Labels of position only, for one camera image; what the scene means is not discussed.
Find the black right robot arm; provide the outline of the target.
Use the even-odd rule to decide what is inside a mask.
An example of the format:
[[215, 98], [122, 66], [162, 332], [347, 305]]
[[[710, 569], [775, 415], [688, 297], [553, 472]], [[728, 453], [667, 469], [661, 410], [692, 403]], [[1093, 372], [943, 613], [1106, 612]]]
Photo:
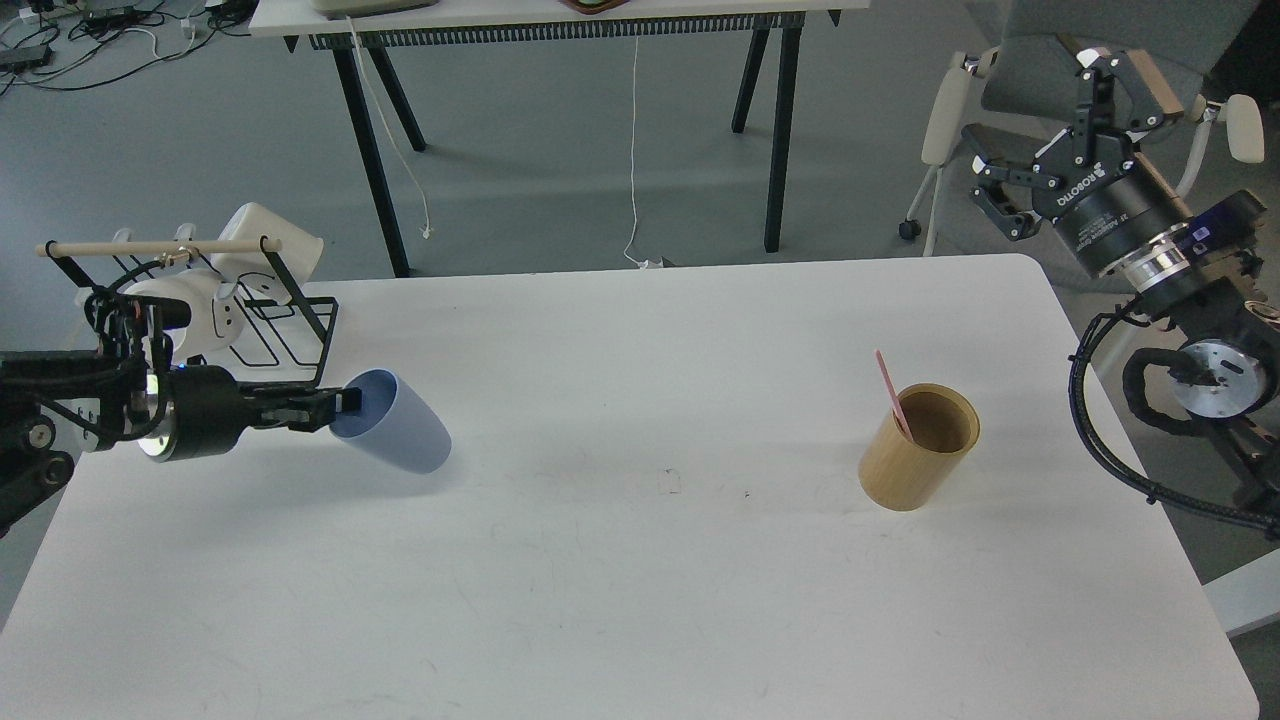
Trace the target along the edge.
[[[1202, 518], [1277, 538], [1277, 434], [1252, 414], [1277, 397], [1277, 309], [1254, 287], [1265, 205], [1240, 190], [1193, 213], [1140, 152], [1140, 137], [1183, 113], [1142, 50], [1076, 50], [1068, 127], [1041, 142], [987, 126], [961, 136], [975, 155], [974, 204], [1010, 240], [1048, 222], [1091, 275], [1123, 275], [1134, 299], [1097, 315], [1070, 356], [1068, 401], [1089, 455], [1112, 477]], [[1170, 436], [1207, 439], [1239, 486], [1229, 505], [1171, 489], [1129, 468], [1101, 439], [1085, 370], [1121, 323], [1166, 322], [1176, 348], [1135, 350], [1123, 366], [1130, 413]]]

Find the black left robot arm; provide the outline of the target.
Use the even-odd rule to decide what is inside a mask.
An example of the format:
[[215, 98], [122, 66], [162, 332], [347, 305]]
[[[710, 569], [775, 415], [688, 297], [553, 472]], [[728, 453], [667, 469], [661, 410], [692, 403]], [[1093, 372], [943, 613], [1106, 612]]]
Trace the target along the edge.
[[169, 331], [201, 328], [186, 302], [91, 291], [84, 310], [93, 350], [3, 354], [3, 529], [72, 479], [76, 460], [60, 428], [82, 430], [92, 451], [150, 442], [175, 462], [232, 451], [248, 429], [315, 432], [364, 407], [361, 389], [237, 380], [221, 366], [179, 364]]

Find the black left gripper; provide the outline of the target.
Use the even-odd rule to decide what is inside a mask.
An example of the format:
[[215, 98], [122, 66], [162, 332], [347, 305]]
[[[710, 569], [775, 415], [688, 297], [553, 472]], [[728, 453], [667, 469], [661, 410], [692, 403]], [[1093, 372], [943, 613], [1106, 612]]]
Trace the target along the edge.
[[352, 388], [264, 386], [255, 391], [255, 410], [236, 378], [221, 366], [184, 366], [166, 374], [165, 418], [140, 441], [155, 462], [227, 454], [251, 427], [314, 433], [340, 414], [364, 406], [364, 392]]

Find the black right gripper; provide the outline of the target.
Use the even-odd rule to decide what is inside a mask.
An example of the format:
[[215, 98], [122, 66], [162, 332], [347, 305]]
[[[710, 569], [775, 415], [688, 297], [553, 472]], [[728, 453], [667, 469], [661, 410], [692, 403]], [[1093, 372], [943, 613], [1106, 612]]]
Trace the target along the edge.
[[[1041, 217], [1093, 277], [1157, 236], [1187, 224], [1192, 213], [1172, 186], [1124, 133], [1166, 126], [1166, 79], [1144, 49], [1076, 53], [1075, 150], [1061, 129], [1042, 147], [1036, 138], [968, 124], [974, 152], [974, 204], [1011, 241], [1036, 236]], [[1018, 208], [1009, 186], [1032, 190], [1032, 210]]]

